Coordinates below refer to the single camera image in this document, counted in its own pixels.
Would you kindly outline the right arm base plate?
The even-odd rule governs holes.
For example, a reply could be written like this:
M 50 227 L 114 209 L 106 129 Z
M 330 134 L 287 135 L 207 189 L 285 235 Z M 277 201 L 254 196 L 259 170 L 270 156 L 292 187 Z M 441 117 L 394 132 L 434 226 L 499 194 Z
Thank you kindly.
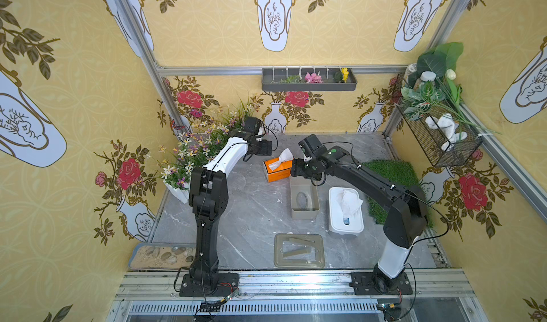
M 414 292 L 405 272 L 394 279 L 382 272 L 351 272 L 350 287 L 356 296 L 411 295 Z

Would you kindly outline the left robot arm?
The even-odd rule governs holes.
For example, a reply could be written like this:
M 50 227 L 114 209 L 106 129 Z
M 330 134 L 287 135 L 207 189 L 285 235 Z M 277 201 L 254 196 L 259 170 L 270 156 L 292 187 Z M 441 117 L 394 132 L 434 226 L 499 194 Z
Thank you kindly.
M 189 205 L 197 224 L 197 243 L 195 259 L 182 278 L 181 297 L 229 296 L 237 290 L 239 275 L 219 271 L 219 223 L 229 202 L 227 179 L 234 166 L 246 156 L 272 153 L 272 141 L 262 139 L 265 130 L 259 118 L 246 118 L 242 127 L 229 133 L 226 145 L 213 160 L 193 169 Z

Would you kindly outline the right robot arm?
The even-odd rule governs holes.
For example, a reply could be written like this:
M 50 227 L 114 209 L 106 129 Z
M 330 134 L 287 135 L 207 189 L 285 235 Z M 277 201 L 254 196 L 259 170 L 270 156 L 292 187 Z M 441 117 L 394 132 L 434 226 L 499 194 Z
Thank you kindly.
M 375 265 L 374 275 L 384 282 L 398 278 L 404 272 L 413 245 L 428 225 L 427 205 L 421 188 L 406 187 L 384 178 L 363 166 L 341 146 L 327 148 L 314 134 L 301 140 L 299 148 L 305 158 L 293 161 L 293 177 L 321 180 L 330 175 L 342 179 L 387 212 L 383 227 L 387 242 Z

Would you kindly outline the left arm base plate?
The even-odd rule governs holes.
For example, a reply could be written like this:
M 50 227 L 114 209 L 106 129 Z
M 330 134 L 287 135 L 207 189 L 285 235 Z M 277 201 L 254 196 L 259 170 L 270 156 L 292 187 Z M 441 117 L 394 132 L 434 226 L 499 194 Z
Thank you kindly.
M 229 296 L 239 287 L 239 275 L 237 273 L 219 273 L 212 283 L 202 274 L 191 276 L 186 274 L 179 288 L 180 297 L 225 297 Z

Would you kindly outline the grey tissue box base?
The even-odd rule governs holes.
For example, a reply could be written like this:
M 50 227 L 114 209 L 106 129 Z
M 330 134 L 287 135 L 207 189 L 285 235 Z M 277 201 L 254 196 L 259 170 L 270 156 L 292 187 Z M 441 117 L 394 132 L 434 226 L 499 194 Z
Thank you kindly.
M 363 231 L 347 231 L 347 230 L 336 230 L 336 229 L 330 229 L 329 232 L 333 235 L 339 236 L 339 237 L 357 237 L 359 236 Z

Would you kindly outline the beige tissue box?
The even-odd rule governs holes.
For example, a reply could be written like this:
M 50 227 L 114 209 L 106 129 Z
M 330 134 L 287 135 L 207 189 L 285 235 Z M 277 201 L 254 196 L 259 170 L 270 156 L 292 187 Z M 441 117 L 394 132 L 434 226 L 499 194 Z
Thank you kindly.
M 291 217 L 295 220 L 316 219 L 321 207 L 317 188 L 305 178 L 290 177 Z

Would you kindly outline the orange tissue pack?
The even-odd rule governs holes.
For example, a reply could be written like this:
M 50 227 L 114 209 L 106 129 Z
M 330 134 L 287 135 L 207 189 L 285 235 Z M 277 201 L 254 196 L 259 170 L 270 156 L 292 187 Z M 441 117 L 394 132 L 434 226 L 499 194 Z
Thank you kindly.
M 263 161 L 263 170 L 267 182 L 275 182 L 291 175 L 293 154 L 286 148 L 278 158 Z

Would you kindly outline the olive green frame tray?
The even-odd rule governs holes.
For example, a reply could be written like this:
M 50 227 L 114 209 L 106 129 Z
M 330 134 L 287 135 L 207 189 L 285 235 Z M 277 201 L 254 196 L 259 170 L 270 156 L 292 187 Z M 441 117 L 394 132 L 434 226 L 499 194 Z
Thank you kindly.
M 274 265 L 280 269 L 323 269 L 326 266 L 323 238 L 312 234 L 277 234 Z

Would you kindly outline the blue tissue paper pack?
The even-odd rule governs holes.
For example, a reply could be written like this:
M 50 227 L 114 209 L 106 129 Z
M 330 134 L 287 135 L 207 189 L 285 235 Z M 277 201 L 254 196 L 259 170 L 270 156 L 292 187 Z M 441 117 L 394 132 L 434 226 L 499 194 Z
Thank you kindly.
M 333 224 L 337 228 L 359 229 L 363 224 L 363 201 L 354 189 L 337 188 L 330 203 Z

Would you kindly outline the white tissue box lid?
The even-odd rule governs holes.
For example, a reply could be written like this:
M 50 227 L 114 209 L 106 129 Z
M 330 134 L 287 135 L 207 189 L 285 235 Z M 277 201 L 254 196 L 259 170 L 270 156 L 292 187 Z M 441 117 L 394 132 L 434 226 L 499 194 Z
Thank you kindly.
M 330 232 L 338 235 L 359 235 L 363 232 L 363 201 L 356 189 L 330 188 L 328 205 Z

